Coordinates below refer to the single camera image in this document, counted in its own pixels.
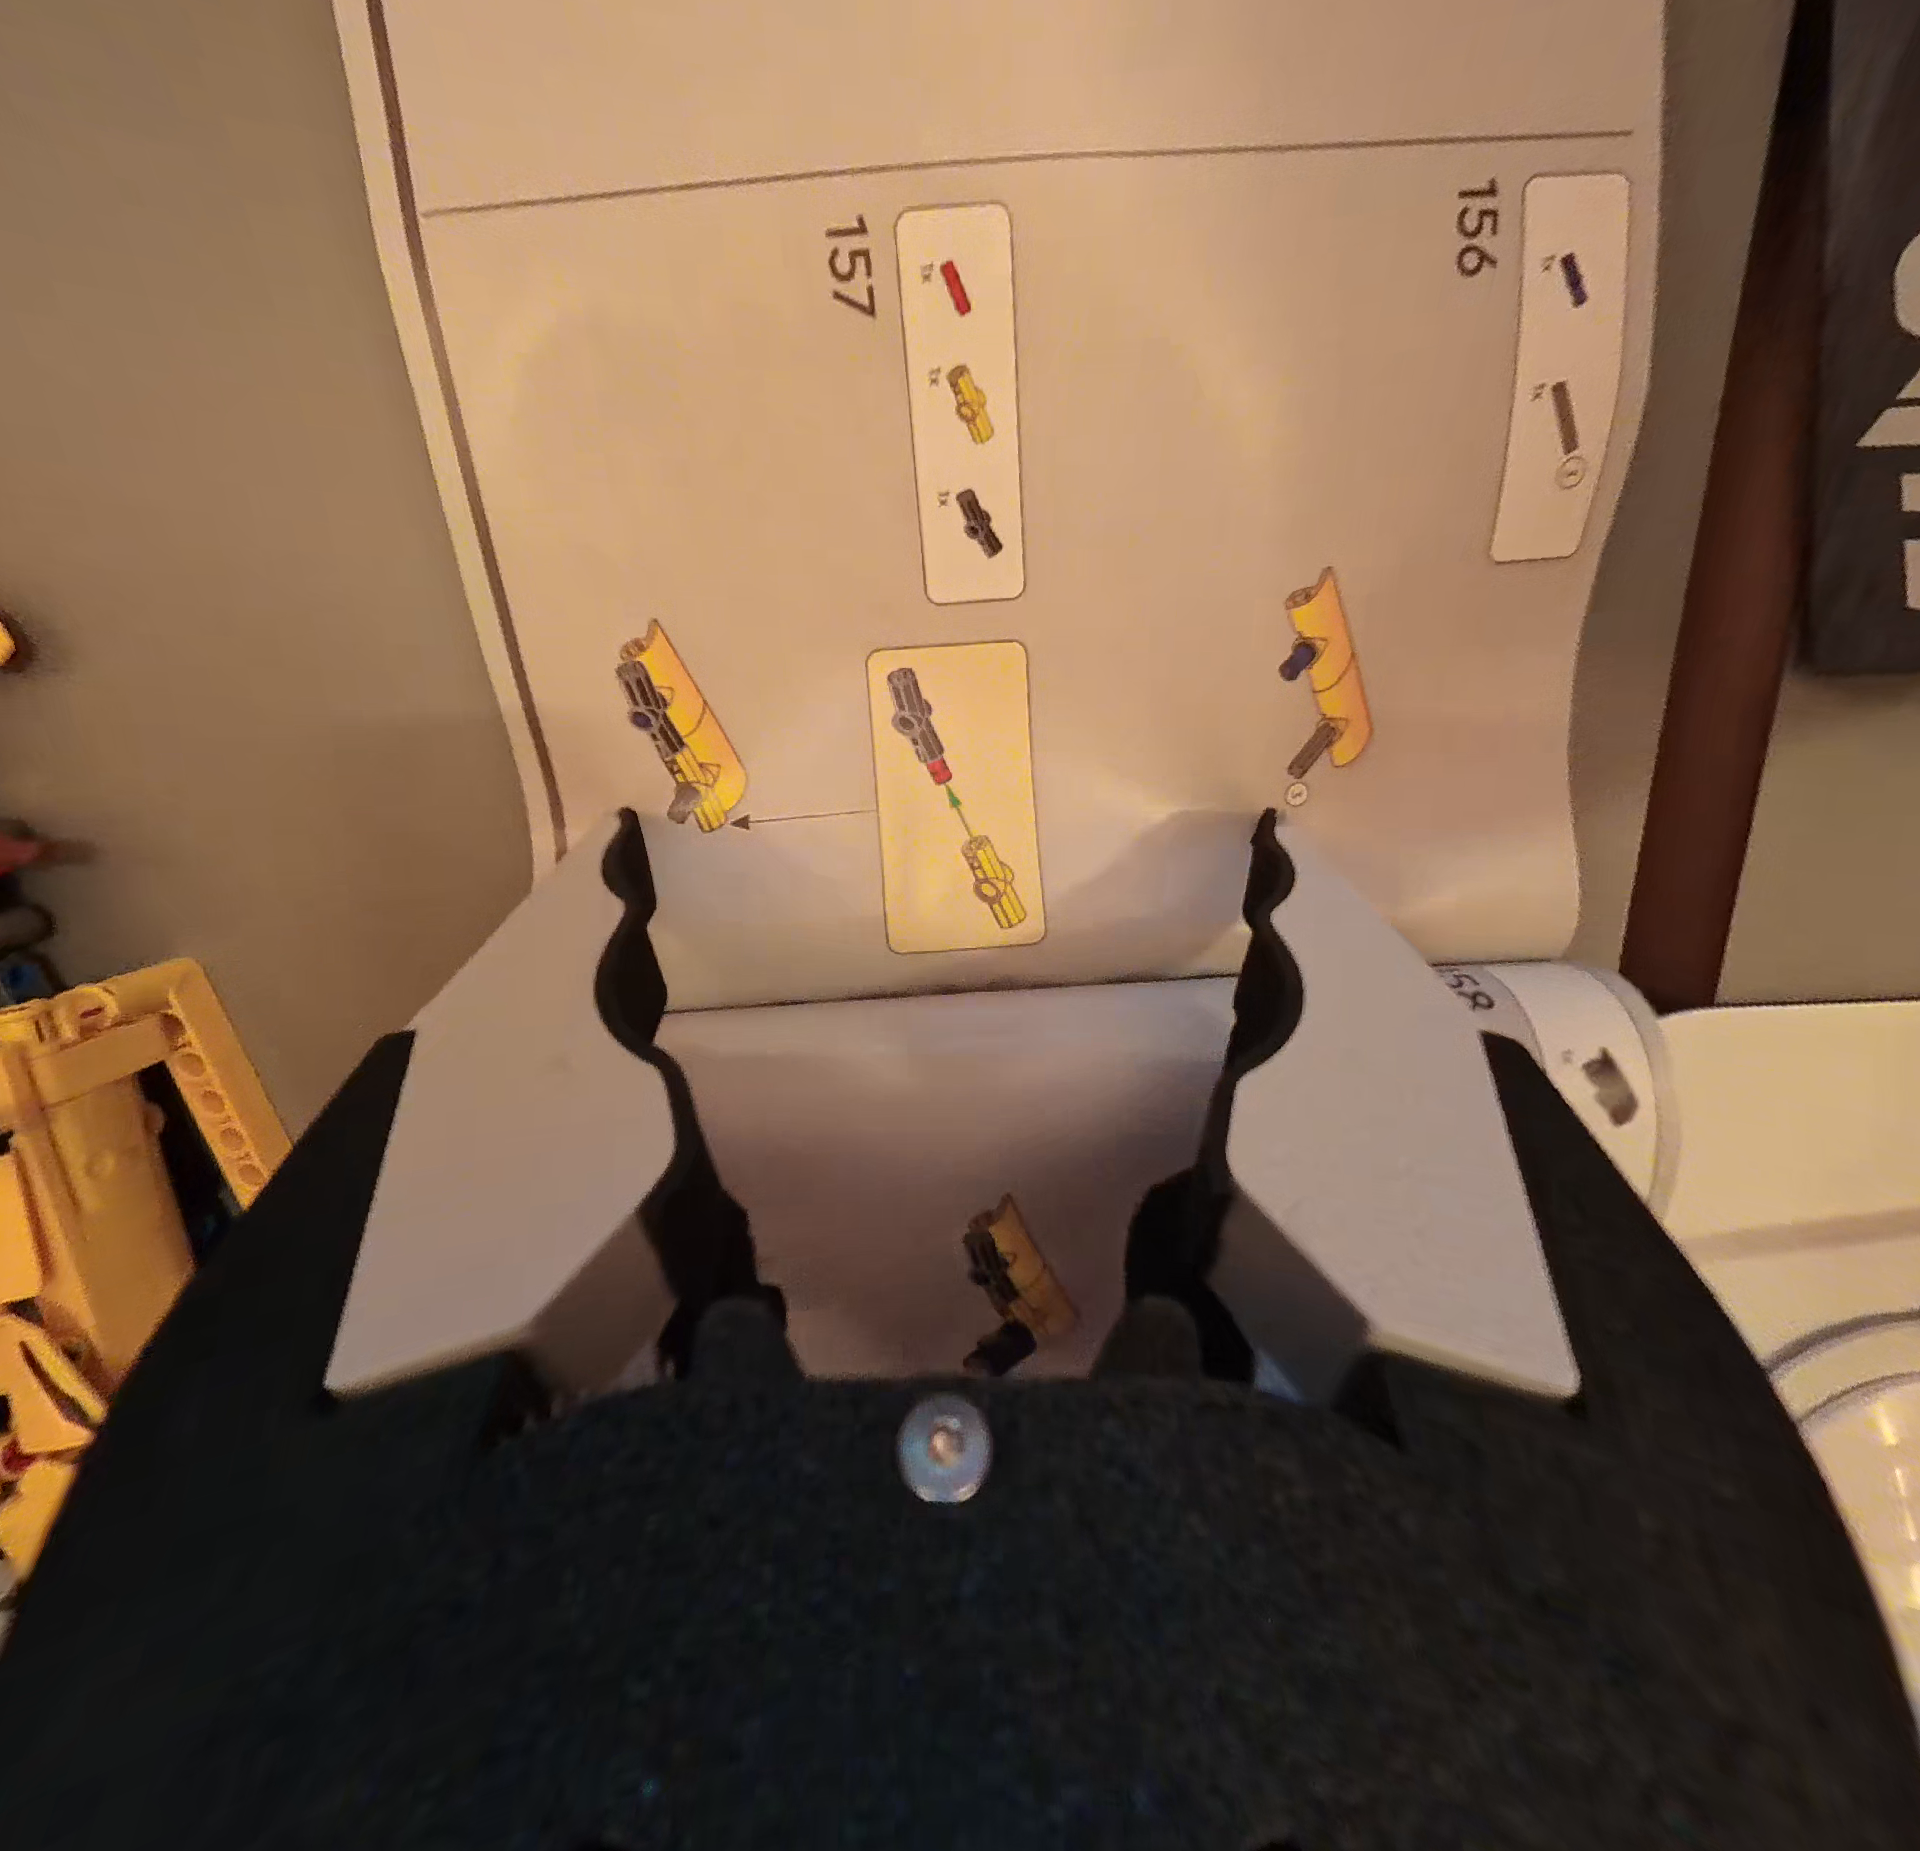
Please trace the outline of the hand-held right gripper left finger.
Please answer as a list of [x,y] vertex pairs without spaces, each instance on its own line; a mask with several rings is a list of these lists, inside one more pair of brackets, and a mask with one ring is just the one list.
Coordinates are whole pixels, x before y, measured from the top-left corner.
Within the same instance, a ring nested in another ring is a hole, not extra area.
[[677,1380],[712,1308],[780,1336],[752,1218],[660,1046],[641,820],[569,848],[410,1025],[326,1363],[370,1395],[504,1355],[547,1395]]

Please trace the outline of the brown desk divider strip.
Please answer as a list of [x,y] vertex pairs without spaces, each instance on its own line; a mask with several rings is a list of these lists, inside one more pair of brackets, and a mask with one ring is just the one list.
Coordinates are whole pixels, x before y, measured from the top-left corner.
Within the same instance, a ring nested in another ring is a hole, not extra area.
[[1714,1004],[1813,554],[1835,0],[1792,0],[1620,972]]

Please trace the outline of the yellow brick toy car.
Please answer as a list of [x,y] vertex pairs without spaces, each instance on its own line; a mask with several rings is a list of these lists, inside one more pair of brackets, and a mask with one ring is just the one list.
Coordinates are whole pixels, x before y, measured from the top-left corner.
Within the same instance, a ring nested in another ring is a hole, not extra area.
[[292,1137],[198,961],[4,1007],[4,1590],[33,1576],[111,1403],[196,1272],[153,1070],[252,1209]]

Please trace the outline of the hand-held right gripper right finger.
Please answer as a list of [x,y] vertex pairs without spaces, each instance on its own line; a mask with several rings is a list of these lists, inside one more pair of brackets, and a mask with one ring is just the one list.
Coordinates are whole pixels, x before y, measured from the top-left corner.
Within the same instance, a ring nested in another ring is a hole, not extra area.
[[1284,814],[1249,836],[1230,1007],[1118,990],[1118,1123],[1163,1168],[1122,1247],[1107,1380],[1333,1408],[1377,1359],[1546,1403],[1582,1373],[1494,1060],[1465,1007]]

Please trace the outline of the instruction booklet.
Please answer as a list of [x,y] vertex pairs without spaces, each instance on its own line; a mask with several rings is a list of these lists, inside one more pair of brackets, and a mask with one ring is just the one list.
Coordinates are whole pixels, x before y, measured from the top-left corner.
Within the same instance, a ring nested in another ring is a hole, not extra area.
[[1664,0],[332,12],[536,875],[640,816],[767,1239],[1108,1235],[1266,808],[1565,953]]

